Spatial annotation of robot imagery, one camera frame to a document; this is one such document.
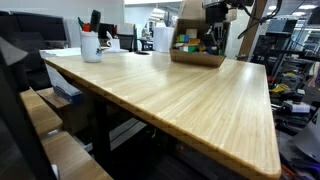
mug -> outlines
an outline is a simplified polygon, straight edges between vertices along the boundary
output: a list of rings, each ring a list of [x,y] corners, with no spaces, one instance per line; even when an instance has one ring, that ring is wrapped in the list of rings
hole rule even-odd
[[[110,46],[110,49],[120,49],[119,39],[110,39],[107,41],[107,45]]]
[[[81,56],[85,62],[100,62],[102,49],[98,33],[81,31]]]

box of components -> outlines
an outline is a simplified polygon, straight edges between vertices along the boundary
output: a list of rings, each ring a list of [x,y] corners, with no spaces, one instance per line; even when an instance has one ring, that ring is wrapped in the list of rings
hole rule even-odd
[[[197,29],[197,39],[203,39],[210,26],[205,20],[179,19],[176,23],[170,49],[170,57],[174,62],[189,63],[210,67],[220,67],[225,56],[211,55],[204,52],[190,52],[190,48],[176,48],[177,37],[186,34],[187,29]]]

white mug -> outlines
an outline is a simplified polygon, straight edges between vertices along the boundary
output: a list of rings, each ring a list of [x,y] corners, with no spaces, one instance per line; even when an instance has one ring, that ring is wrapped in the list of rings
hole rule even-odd
[[[102,49],[98,33],[81,31],[81,56],[85,62],[100,62]]]
[[[107,45],[110,46],[110,49],[120,49],[119,39],[110,39],[107,41]]]

wooden desk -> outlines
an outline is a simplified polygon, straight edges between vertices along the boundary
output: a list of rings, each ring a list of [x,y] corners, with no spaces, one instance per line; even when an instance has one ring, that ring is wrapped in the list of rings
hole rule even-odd
[[[226,59],[212,69],[157,52],[46,63],[247,178],[280,177],[264,66]]]
[[[58,166],[61,180],[112,179],[67,132],[43,140],[42,145],[50,162]]]
[[[22,92],[20,96],[40,137],[61,128],[62,120],[33,89]]]

ceiling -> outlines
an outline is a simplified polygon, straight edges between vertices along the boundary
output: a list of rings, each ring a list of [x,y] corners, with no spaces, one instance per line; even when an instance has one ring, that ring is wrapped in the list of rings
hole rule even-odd
[[[278,0],[269,0],[266,6],[266,12],[272,12],[269,10],[269,6],[276,6]],[[308,17],[312,11],[310,10],[302,10],[299,9],[301,5],[316,5],[320,6],[320,0],[282,0],[282,7],[278,13],[278,15],[291,15],[293,12],[304,12],[304,17]]]

